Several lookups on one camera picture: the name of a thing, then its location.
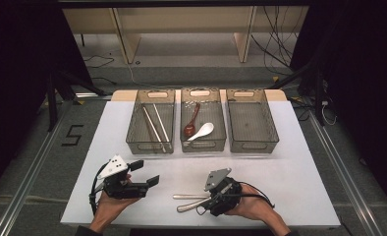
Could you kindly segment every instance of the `white ceramic spoon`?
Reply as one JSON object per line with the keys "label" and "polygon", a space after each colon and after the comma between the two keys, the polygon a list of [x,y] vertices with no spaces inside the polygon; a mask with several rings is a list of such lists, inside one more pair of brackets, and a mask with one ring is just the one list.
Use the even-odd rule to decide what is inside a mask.
{"label": "white ceramic spoon", "polygon": [[202,127],[200,127],[199,131],[194,134],[192,137],[188,139],[188,141],[193,141],[194,139],[209,135],[214,130],[214,124],[212,123],[205,123]]}

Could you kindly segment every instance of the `clear plastic bin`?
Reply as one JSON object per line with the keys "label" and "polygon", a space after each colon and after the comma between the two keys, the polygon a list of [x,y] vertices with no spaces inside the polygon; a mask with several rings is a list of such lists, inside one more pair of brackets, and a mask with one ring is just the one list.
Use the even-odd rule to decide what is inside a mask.
{"label": "clear plastic bin", "polygon": [[[181,89],[181,143],[183,152],[223,151],[227,139],[221,97],[218,88]],[[184,128],[194,114],[196,104],[199,110],[194,119],[195,132],[205,123],[212,123],[214,130],[206,136],[188,141]]]}
{"label": "clear plastic bin", "polygon": [[126,138],[133,154],[173,153],[175,91],[139,90]]}
{"label": "clear plastic bin", "polygon": [[230,151],[271,153],[279,142],[264,89],[227,89]]}

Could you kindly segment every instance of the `white table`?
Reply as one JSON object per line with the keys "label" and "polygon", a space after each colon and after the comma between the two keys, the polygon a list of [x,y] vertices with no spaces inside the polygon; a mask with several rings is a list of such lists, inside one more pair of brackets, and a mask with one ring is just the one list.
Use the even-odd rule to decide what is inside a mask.
{"label": "white table", "polygon": [[62,223],[90,224],[92,211],[88,194],[92,181],[100,166],[119,153],[128,163],[144,159],[144,168],[131,172],[133,182],[145,182],[156,175],[160,175],[160,182],[148,190],[146,198],[129,206],[113,222],[115,225],[132,228],[264,227],[259,221],[238,216],[215,217],[209,212],[198,215],[195,210],[176,211],[177,206],[194,200],[173,200],[173,194],[207,195],[203,187],[209,171],[227,167],[232,168],[229,177],[248,182],[265,193],[289,226],[331,228],[340,225],[289,101],[269,101],[280,139],[270,154],[230,153],[228,140],[222,152],[183,153],[179,137],[180,103],[177,103],[174,153],[133,155],[126,144],[133,106],[133,101],[107,102]]}

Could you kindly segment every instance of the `hand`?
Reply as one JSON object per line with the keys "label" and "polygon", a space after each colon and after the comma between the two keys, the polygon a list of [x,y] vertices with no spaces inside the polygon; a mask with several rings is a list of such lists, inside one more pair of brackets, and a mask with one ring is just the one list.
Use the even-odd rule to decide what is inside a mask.
{"label": "hand", "polygon": [[[127,175],[127,181],[130,181],[131,175]],[[89,225],[89,229],[97,233],[104,232],[105,228],[111,224],[114,219],[129,205],[137,202],[139,199],[114,199],[102,191],[101,198],[98,202],[98,209],[96,210],[93,221]]]}
{"label": "hand", "polygon": [[[259,194],[259,192],[246,184],[242,184],[243,194]],[[280,214],[263,199],[243,197],[233,209],[225,212],[227,215],[239,215],[252,220],[262,220],[275,235],[284,236],[291,232]]]}

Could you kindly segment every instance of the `brown ladle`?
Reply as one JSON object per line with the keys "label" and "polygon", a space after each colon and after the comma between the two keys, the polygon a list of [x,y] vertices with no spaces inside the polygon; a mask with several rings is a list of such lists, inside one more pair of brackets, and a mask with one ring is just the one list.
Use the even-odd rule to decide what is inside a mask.
{"label": "brown ladle", "polygon": [[200,108],[200,103],[196,103],[196,106],[194,108],[194,111],[193,111],[193,118],[191,119],[191,122],[188,123],[187,126],[185,126],[184,128],[184,135],[186,137],[191,137],[192,135],[194,135],[194,132],[195,132],[195,128],[194,128],[194,119],[196,118],[196,115],[197,115],[197,112],[199,111],[199,108]]}

